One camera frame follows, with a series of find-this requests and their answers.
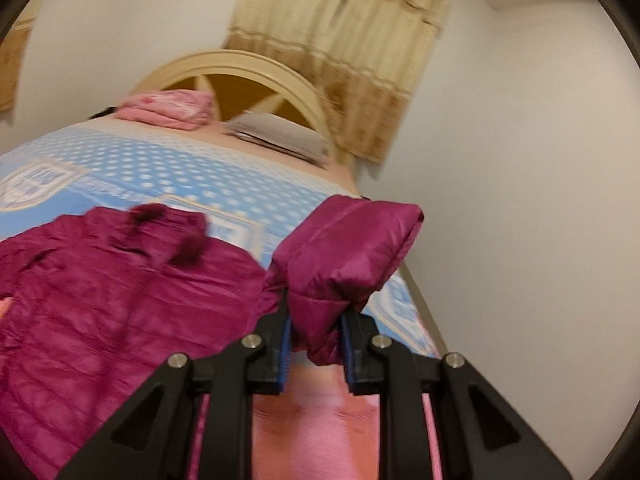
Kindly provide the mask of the magenta puffer jacket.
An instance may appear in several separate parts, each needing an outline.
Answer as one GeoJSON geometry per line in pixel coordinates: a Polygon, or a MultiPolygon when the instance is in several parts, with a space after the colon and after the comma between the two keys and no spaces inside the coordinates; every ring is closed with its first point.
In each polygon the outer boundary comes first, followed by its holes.
{"type": "Polygon", "coordinates": [[[336,321],[383,288],[413,204],[334,195],[261,266],[163,204],[66,214],[1,244],[1,449],[51,479],[171,353],[202,358],[285,301],[298,350],[340,362],[336,321]]]}

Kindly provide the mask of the blue pink patterned bed blanket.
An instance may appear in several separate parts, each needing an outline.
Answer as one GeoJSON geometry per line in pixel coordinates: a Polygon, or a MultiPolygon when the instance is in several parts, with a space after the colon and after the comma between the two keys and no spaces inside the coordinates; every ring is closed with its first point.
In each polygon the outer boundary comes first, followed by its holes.
{"type": "MultiPolygon", "coordinates": [[[[311,168],[208,134],[191,140],[101,119],[23,144],[1,159],[1,234],[11,237],[64,214],[146,203],[205,214],[207,232],[262,266],[325,198],[347,195],[337,170],[311,168]]],[[[1,426],[28,473],[53,478],[160,361],[198,358],[221,343],[210,315],[186,319],[170,296],[131,319],[121,349],[106,326],[78,315],[44,321],[1,369],[1,426]]],[[[372,479],[378,473],[378,400],[351,396],[335,366],[296,356],[282,396],[256,402],[259,479],[372,479]]]]}

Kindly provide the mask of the folded pink blanket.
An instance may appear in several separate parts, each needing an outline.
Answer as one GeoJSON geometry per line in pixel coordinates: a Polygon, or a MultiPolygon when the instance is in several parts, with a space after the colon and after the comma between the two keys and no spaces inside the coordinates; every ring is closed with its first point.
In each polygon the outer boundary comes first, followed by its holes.
{"type": "Polygon", "coordinates": [[[163,90],[134,94],[123,100],[114,117],[155,127],[193,131],[220,119],[217,98],[198,90],[163,90]]]}

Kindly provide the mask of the grey striped pillow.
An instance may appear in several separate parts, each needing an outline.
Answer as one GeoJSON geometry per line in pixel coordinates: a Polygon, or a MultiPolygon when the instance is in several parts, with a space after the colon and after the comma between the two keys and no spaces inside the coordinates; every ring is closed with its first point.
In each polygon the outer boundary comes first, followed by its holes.
{"type": "Polygon", "coordinates": [[[226,122],[235,136],[323,166],[330,144],[321,133],[273,114],[244,112],[226,122]]]}

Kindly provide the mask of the cream arched wooden headboard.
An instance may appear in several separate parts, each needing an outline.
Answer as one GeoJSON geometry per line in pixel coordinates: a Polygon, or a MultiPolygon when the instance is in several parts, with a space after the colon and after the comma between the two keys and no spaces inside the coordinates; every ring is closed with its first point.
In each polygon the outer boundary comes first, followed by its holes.
{"type": "Polygon", "coordinates": [[[130,92],[171,89],[213,93],[223,120],[254,110],[298,122],[322,134],[331,158],[340,159],[316,88],[272,58],[233,49],[195,52],[153,70],[130,92]]]}

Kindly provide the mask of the side beige gold curtain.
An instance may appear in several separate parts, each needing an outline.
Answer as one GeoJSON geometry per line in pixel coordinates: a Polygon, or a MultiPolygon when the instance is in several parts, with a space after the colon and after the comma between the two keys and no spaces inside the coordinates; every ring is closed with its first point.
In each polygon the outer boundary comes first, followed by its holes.
{"type": "Polygon", "coordinates": [[[32,28],[43,0],[29,0],[1,44],[0,110],[6,112],[14,107],[21,67],[32,28]]]}

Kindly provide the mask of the beige gold window curtain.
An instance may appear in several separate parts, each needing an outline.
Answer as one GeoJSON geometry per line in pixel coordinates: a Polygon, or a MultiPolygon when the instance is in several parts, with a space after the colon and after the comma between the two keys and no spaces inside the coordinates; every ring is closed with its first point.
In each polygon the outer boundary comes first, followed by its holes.
{"type": "Polygon", "coordinates": [[[272,58],[318,93],[334,143],[384,159],[451,0],[238,0],[229,49],[272,58]]]}

